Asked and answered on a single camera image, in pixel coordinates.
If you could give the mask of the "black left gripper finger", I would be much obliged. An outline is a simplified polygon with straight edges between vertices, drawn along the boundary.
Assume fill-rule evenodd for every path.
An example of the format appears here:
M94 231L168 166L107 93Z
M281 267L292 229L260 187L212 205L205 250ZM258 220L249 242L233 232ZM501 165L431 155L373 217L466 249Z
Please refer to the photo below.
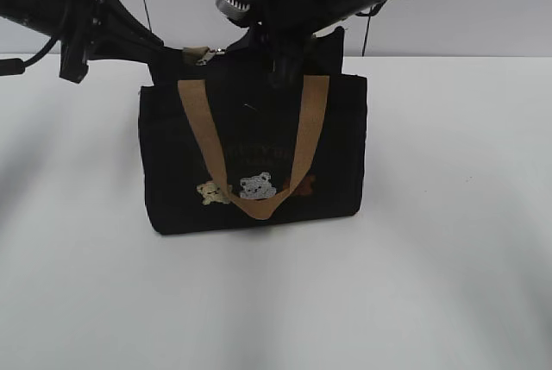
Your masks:
M120 0L98 0L98 60L126 60L148 64L163 49L163 40L134 18Z

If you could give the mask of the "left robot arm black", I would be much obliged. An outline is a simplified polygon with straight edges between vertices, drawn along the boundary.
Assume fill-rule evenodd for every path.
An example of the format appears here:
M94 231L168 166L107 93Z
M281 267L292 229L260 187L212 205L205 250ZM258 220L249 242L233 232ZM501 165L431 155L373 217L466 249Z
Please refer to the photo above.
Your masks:
M60 46L60 78L79 84L91 60L148 64L163 41L140 23L120 0L1 0L1 16L48 36L31 58L4 59L3 76L21 75Z

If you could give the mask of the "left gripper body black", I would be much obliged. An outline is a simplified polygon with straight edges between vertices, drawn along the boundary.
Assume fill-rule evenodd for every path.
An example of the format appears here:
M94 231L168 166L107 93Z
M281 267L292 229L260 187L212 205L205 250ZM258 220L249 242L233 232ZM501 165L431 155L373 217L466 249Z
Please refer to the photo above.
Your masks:
M60 77L82 82L88 67L90 33L96 17L97 0L69 0L68 17L60 37Z

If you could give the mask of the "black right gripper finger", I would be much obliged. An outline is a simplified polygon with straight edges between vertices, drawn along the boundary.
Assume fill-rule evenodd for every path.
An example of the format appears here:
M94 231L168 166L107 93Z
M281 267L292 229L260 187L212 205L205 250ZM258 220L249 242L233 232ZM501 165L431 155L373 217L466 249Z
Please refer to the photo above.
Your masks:
M301 73L307 38L302 34L271 33L267 37L267 44L273 60L270 85L275 90L287 89Z

